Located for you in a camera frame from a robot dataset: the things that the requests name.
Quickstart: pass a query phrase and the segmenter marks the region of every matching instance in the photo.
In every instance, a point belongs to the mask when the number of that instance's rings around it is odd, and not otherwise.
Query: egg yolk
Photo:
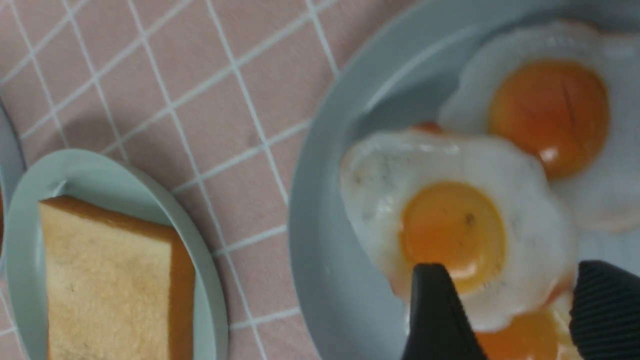
[[[463,183],[444,181],[419,192],[404,209],[399,239],[412,267],[443,264],[458,293],[482,286],[504,264],[498,211],[487,196]]]
[[[444,130],[436,122],[427,121],[411,127],[414,130],[423,131],[429,134],[444,134]]]
[[[573,61],[522,67],[503,82],[489,110],[489,132],[537,156],[550,180],[586,168],[602,149],[608,128],[605,85]]]
[[[560,360],[566,345],[550,311],[517,316],[505,329],[476,338],[489,360]]]

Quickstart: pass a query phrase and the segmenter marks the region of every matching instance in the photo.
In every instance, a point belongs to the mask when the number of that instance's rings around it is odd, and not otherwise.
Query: slice of bread
[[[191,258],[174,228],[68,196],[40,202],[49,360],[190,360]]]

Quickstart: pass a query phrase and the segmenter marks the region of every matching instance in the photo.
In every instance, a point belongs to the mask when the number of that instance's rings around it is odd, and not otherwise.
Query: pink checkered tablecloth
[[[28,165],[67,147],[180,200],[223,282],[231,360],[317,359],[287,202],[328,85],[412,0],[4,0],[0,88]],[[0,359],[25,351],[0,283]]]

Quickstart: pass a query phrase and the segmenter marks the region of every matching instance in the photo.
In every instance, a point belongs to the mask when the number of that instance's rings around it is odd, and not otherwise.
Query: fried egg
[[[476,332],[489,360],[582,360],[569,332],[571,293],[550,306],[515,316],[497,332]]]
[[[393,292],[441,263],[475,330],[500,329],[570,288],[577,235],[532,156],[501,138],[377,133],[340,166],[347,217]]]
[[[495,37],[440,109],[447,131],[491,133],[543,163],[584,229],[640,224],[640,36],[558,21]]]

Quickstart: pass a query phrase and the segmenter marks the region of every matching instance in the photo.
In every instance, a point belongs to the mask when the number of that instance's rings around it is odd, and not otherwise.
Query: plate
[[[15,138],[9,119],[0,108],[0,193],[2,194],[4,217],[6,217],[6,213],[9,210],[15,187],[23,174],[24,163],[22,162],[18,139]],[[0,274],[4,269],[4,258],[4,254],[0,256]]]
[[[62,194],[176,229],[196,271],[194,359],[226,360],[225,299],[213,259],[189,215],[143,172],[75,149],[54,152],[29,169],[18,184],[6,219],[7,282],[29,358],[47,359],[45,252],[37,203]]]
[[[640,2],[423,1],[377,35],[334,84],[309,129],[289,206],[294,283],[323,359],[399,359],[406,340],[404,306],[367,259],[344,213],[338,181],[344,151],[372,131],[435,119],[483,42],[558,17],[638,32]],[[612,246],[599,236],[585,237],[583,258],[640,271],[629,255],[640,253],[640,241]]]

